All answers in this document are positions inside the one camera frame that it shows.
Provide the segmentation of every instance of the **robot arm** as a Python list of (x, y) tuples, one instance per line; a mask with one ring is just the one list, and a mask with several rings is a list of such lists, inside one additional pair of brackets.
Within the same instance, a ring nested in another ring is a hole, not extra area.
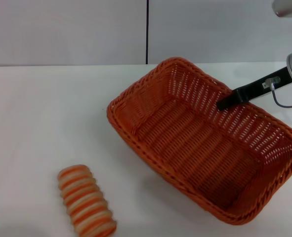
[[(275, 0), (272, 4), (275, 14), (279, 17), (292, 16), (292, 0)], [(251, 99), (266, 94), (273, 93), (275, 103), (283, 108), (292, 108), (292, 106), (283, 106), (278, 103), (275, 96), (275, 89), (292, 83), (292, 54), (287, 58), (287, 67), (282, 68), (264, 78), (253, 83), (234, 89), (233, 92), (217, 102), (220, 111), (226, 110), (234, 105), (246, 103)]]

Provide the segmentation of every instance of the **orange and white striped object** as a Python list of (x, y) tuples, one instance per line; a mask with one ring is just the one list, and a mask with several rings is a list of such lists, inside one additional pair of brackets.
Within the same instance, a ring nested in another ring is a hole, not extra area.
[(58, 174), (63, 204), (80, 237), (109, 237), (117, 223), (90, 169), (74, 165)]

